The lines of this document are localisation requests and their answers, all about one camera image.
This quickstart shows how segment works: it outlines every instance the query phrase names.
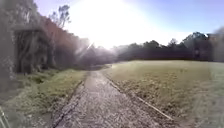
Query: foliage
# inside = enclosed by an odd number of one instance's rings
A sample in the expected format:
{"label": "foliage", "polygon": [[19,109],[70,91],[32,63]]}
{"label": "foliage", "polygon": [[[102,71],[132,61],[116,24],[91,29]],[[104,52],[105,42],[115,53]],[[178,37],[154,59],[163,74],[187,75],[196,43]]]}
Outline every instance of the foliage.
{"label": "foliage", "polygon": [[58,13],[53,12],[53,14],[49,15],[49,18],[57,24],[58,27],[64,28],[65,23],[70,23],[70,16],[69,16],[69,6],[64,5],[58,8]]}

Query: sun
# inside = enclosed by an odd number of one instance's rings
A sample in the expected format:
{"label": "sun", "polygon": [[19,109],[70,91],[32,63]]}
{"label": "sun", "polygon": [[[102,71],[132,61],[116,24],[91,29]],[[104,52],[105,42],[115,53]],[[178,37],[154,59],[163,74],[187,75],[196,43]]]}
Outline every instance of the sun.
{"label": "sun", "polygon": [[71,6],[70,17],[69,31],[107,49],[150,40],[167,44],[172,38],[180,40],[186,35],[161,28],[153,14],[149,20],[125,0],[79,0]]}
{"label": "sun", "polygon": [[123,0],[80,0],[71,7],[71,19],[69,30],[105,48],[133,43],[146,35],[136,34],[144,32],[146,21]]}

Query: gravel path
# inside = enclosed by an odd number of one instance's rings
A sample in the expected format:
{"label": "gravel path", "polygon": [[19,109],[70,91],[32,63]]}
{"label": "gravel path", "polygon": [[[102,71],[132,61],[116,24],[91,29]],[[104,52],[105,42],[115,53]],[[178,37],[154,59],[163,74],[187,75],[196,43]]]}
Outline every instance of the gravel path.
{"label": "gravel path", "polygon": [[62,110],[56,128],[160,128],[150,115],[109,84],[99,72],[91,72]]}

